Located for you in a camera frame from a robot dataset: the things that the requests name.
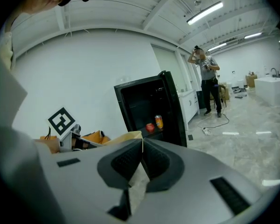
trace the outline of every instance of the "black pants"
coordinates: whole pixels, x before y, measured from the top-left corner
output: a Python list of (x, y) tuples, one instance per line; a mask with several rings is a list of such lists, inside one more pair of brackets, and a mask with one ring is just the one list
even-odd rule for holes
[(221, 102), (219, 97), (219, 87), (218, 86), (215, 87), (212, 80), (203, 80), (201, 82), (201, 88), (202, 88), (203, 99), (204, 99), (206, 109), (208, 111), (211, 111), (210, 108), (210, 93), (211, 93), (217, 105), (217, 112), (220, 112), (222, 107), (221, 107)]

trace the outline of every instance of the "wooden chair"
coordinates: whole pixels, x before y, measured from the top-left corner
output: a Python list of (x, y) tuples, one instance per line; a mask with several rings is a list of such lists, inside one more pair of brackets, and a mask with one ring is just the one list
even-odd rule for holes
[(224, 85), (219, 85), (219, 99), (222, 101), (222, 103), (225, 103), (225, 107), (227, 107), (226, 105), (226, 98), (225, 98), (225, 93), (226, 93), (226, 87)]

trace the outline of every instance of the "marble floor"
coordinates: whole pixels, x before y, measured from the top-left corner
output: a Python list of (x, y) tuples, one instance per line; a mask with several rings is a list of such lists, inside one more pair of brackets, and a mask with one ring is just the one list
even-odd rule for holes
[[(253, 89), (240, 94), (247, 96), (237, 99), (234, 98), (235, 94), (231, 94), (230, 100), (227, 100), (227, 107), (222, 110), (230, 122), (210, 128), (209, 136), (205, 135), (200, 127), (224, 124), (227, 122), (226, 117), (217, 117), (213, 101), (213, 110), (209, 116), (203, 115), (205, 110), (200, 110), (201, 113), (194, 116), (187, 131), (187, 134), (193, 135), (193, 140), (187, 141), (188, 148), (215, 156), (250, 179), (260, 191), (265, 192), (268, 187), (262, 185), (263, 180), (280, 179), (280, 107), (270, 107), (256, 96)], [(144, 198), (148, 182), (144, 169), (139, 167), (130, 183), (132, 213)]]

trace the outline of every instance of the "mini fridge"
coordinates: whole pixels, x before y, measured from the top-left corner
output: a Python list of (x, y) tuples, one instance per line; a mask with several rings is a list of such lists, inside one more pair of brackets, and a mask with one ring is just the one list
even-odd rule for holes
[[(143, 138), (187, 146), (181, 106), (170, 71), (114, 89), (128, 131), (142, 131)], [(156, 125), (156, 115), (162, 117), (162, 129)], [(154, 124), (153, 132), (146, 130), (149, 123)]]

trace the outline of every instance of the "orange can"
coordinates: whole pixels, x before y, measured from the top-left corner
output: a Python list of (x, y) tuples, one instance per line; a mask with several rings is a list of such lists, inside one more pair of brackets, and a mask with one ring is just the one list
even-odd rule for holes
[(158, 128), (162, 129), (163, 126), (164, 126), (162, 116), (161, 115), (156, 115), (154, 118), (155, 118), (155, 122), (156, 122)]

